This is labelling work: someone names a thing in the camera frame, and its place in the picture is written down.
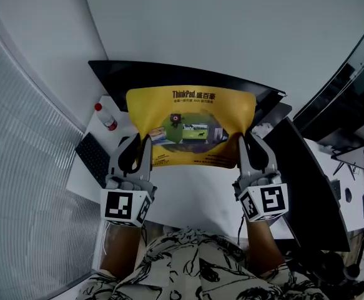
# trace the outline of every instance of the black device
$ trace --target black device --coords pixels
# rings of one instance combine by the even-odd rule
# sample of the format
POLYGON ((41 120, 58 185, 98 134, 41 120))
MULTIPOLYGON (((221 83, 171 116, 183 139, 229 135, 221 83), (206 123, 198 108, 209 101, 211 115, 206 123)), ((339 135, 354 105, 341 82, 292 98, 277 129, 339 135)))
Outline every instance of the black device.
POLYGON ((301 248, 349 251, 347 229, 329 179, 289 118, 265 138, 274 151, 289 210, 284 218, 301 248))
POLYGON ((342 189, 340 187, 340 180, 333 180, 330 184, 332 185, 337 200, 340 200, 342 198, 342 189))
POLYGON ((349 187, 345 188, 345 200, 346 202, 350 203, 352 200, 352 193, 349 187))
POLYGON ((183 85, 220 87, 255 95, 257 105, 252 129, 285 96, 283 91, 263 84, 191 67, 138 61, 89 61, 89 65, 118 108, 126 112, 126 93, 130 89, 183 85))
POLYGON ((106 176, 108 175, 109 155, 97 142, 91 133, 86 134, 82 141, 75 148, 86 168, 100 184, 101 188, 106 187, 106 176))
POLYGON ((324 146, 356 148, 364 138, 364 35, 326 85, 294 117, 301 135, 324 146))

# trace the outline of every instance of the white desk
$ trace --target white desk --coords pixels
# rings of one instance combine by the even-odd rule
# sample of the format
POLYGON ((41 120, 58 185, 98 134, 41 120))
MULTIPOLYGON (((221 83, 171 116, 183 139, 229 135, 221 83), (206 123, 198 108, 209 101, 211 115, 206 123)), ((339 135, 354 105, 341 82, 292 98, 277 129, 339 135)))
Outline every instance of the white desk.
MULTIPOLYGON (((137 133, 127 112, 119 111, 111 97, 102 96, 105 106, 118 122, 118 128, 109 132, 98 120, 96 114, 90 120, 86 133, 90 132, 111 153, 124 136, 137 133)), ((338 161, 320 152, 318 145, 310 140, 307 143, 330 180, 339 179, 342 189, 340 200, 342 214, 348 231, 364 228, 362 195, 364 193, 364 172, 360 170, 353 180, 348 167, 343 166, 333 176, 338 161), (350 188, 352 201, 345 200, 345 188, 350 188)), ((235 201, 232 183, 239 176, 239 170, 208 166, 168 166, 155 167, 150 181, 158 187, 155 201, 149 209, 146 220, 174 227, 201 228, 217 234, 237 237, 243 214, 239 202, 235 201)), ((87 170, 79 156, 75 156, 67 182, 68 190, 100 203, 100 185, 87 170)), ((275 239, 292 239, 292 233, 285 221, 280 218, 270 227, 275 239)), ((241 237, 247 237, 243 226, 241 237)))

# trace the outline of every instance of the water bottle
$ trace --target water bottle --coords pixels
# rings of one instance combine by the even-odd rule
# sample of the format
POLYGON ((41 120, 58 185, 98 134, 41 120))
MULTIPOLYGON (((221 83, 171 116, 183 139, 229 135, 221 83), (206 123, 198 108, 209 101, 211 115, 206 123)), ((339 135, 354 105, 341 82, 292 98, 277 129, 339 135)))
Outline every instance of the water bottle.
POLYGON ((94 105, 94 109, 96 110, 97 117, 100 119, 101 123, 105 125, 109 131, 116 129, 118 125, 116 120, 111 113, 109 113, 109 111, 101 105, 101 103, 96 103, 94 105))

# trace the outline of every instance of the black keyboard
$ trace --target black keyboard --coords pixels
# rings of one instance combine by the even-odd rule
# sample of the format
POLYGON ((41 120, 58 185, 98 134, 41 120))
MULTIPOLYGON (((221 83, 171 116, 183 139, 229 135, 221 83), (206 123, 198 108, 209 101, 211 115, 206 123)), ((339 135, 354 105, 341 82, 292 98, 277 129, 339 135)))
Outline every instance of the black keyboard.
POLYGON ((94 176, 94 179, 105 189, 109 155, 97 140, 94 139, 94 136, 91 133, 86 134, 75 148, 75 152, 94 176))

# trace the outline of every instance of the patterned shirt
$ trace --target patterned shirt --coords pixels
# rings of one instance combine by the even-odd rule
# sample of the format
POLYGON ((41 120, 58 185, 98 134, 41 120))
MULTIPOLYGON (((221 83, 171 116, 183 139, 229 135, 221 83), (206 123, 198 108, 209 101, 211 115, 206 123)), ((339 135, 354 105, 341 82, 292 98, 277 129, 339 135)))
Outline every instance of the patterned shirt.
POLYGON ((286 264, 261 277, 246 270, 243 251, 225 237, 186 229, 152 241, 136 270, 123 281, 100 270, 77 300, 248 300, 327 297, 286 264))

